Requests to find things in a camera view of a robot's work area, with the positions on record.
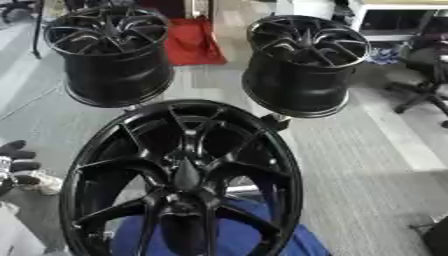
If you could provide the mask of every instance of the desk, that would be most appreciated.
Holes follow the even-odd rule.
[[[424,19],[433,16],[438,10],[448,10],[448,0],[349,0],[349,7],[355,14],[351,28],[360,31],[364,18],[371,10],[427,10]],[[369,41],[404,41],[412,33],[403,34],[365,34]]]

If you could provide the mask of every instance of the black glove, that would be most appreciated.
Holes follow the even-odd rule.
[[[26,146],[26,141],[16,140],[0,147],[0,157],[10,159],[9,171],[32,171],[40,168],[41,164],[33,161],[36,153],[22,150]]]

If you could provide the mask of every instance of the office chair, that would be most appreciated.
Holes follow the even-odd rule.
[[[406,68],[419,72],[424,76],[424,80],[416,86],[398,82],[386,86],[389,90],[397,89],[416,94],[394,109],[397,114],[402,114],[420,103],[430,102],[448,116],[448,106],[444,102],[448,100],[448,95],[440,92],[440,88],[448,83],[448,63],[442,59],[442,56],[448,55],[448,34],[434,32],[434,29],[431,29],[435,24],[439,24],[436,26],[438,28],[443,27],[440,26],[441,23],[446,23],[446,18],[433,18],[428,22],[421,33],[408,41],[408,54],[400,58]],[[448,120],[442,122],[442,127],[448,128]]]
[[[8,15],[14,10],[25,10],[31,13],[33,11],[33,8],[31,8],[30,5],[33,5],[34,3],[35,3],[34,0],[31,1],[12,0],[9,3],[0,4],[0,9],[4,9],[1,13],[1,18],[3,19],[3,22],[5,23],[11,22]]]

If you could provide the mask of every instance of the wheel rim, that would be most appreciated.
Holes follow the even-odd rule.
[[[249,27],[248,39],[255,51],[303,67],[345,68],[362,62],[370,52],[358,32],[298,15],[261,19]]]
[[[171,139],[167,139],[167,135],[165,139],[161,138],[156,128],[148,127],[158,127],[165,133],[169,130]],[[216,145],[215,140],[222,136],[225,139]],[[156,137],[164,143],[151,144]],[[122,140],[120,143],[125,141],[126,146],[120,148],[126,149],[113,153],[112,158],[103,155],[109,147],[116,146],[113,145],[118,139]],[[275,159],[275,163],[260,159]],[[105,181],[105,171],[112,169],[120,170],[122,175]],[[111,206],[119,190],[136,176],[143,177],[145,195]],[[282,209],[270,209],[278,213],[273,215],[272,222],[225,201],[228,183],[240,176],[249,177],[265,198],[271,191],[266,189],[267,183],[267,187],[277,191],[275,202],[281,202]],[[88,184],[100,181],[107,182],[107,193],[101,189],[88,189]],[[182,100],[153,104],[120,117],[92,138],[69,171],[60,211],[64,235],[75,254],[110,255],[104,242],[91,238],[98,237],[99,233],[102,236],[106,221],[142,215],[145,224],[134,255],[146,255],[147,241],[159,220],[157,216],[163,212],[201,217],[201,232],[206,237],[205,255],[216,255],[213,234],[217,230],[216,221],[221,218],[235,220],[259,231],[262,242],[251,255],[277,255],[293,233],[301,208],[298,167],[286,144],[274,131],[235,107],[210,101]]]
[[[98,7],[55,20],[45,37],[60,53],[114,56],[158,46],[167,31],[165,18],[153,10]]]

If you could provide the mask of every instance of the carpet floor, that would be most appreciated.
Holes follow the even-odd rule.
[[[251,55],[245,28],[272,11],[265,2],[219,1],[215,34],[229,63],[176,68],[174,82],[157,100],[210,99],[267,113],[243,92],[241,74]],[[69,98],[62,59],[41,42],[43,59],[36,60],[31,36],[26,22],[0,31],[0,142],[26,139],[48,172],[64,177],[82,145],[121,110]],[[351,99],[343,111],[294,119],[281,133],[302,170],[301,221],[336,256],[427,255],[408,225],[448,209],[448,130],[439,126],[445,117],[425,104],[403,115],[392,111],[406,95],[382,87],[387,73],[400,70],[361,66],[349,81]],[[21,206],[19,218],[49,250],[64,247],[57,197],[15,190],[2,200]]]

